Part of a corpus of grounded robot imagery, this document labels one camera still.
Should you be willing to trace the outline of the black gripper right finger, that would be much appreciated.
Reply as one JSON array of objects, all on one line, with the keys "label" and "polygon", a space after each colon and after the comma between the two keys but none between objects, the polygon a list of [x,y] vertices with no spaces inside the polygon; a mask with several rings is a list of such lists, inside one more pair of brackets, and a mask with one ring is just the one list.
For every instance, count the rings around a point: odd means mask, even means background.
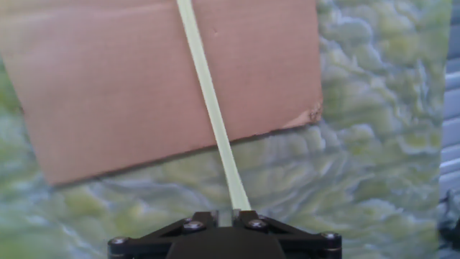
[{"label": "black gripper right finger", "polygon": [[342,259],[342,236],[337,232],[311,234],[256,211],[242,210],[234,211],[234,226],[260,233],[262,237],[257,237],[256,241],[269,237],[276,245],[263,244],[279,248],[284,258]]}]

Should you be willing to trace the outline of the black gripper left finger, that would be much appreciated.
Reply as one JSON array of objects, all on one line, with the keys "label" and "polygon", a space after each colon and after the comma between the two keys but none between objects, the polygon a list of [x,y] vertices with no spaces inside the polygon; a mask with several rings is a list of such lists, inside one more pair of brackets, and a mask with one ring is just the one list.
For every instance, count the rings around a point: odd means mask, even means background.
[{"label": "black gripper left finger", "polygon": [[196,212],[192,217],[139,238],[114,237],[107,243],[108,259],[166,258],[173,245],[187,235],[218,227],[218,212]]}]

